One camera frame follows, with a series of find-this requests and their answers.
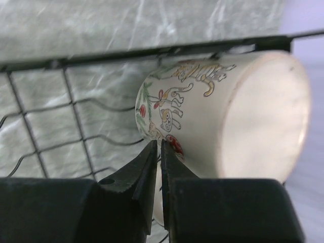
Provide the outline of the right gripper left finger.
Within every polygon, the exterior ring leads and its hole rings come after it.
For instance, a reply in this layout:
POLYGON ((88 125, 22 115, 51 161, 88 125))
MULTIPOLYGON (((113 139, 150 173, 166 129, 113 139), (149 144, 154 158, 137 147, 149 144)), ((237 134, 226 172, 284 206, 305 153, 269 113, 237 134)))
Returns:
POLYGON ((151 141, 100 181, 1 178, 1 242, 145 242, 156 171, 151 141))

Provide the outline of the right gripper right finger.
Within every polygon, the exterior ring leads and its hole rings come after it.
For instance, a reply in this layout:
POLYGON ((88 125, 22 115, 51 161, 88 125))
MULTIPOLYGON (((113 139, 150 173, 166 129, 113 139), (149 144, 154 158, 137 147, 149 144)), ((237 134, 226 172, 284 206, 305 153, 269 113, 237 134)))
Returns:
POLYGON ((164 227, 170 242, 304 242, 284 186, 274 179, 201 179, 161 144, 164 227))

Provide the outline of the cream floral mug green interior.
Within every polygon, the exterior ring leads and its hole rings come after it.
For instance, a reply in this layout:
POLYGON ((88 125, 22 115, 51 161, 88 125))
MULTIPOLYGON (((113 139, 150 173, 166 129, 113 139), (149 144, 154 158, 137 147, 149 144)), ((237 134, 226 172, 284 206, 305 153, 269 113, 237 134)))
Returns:
POLYGON ((145 140, 168 141, 201 178, 284 183, 307 135, 306 68, 285 51, 179 60, 153 70, 136 98, 145 140))

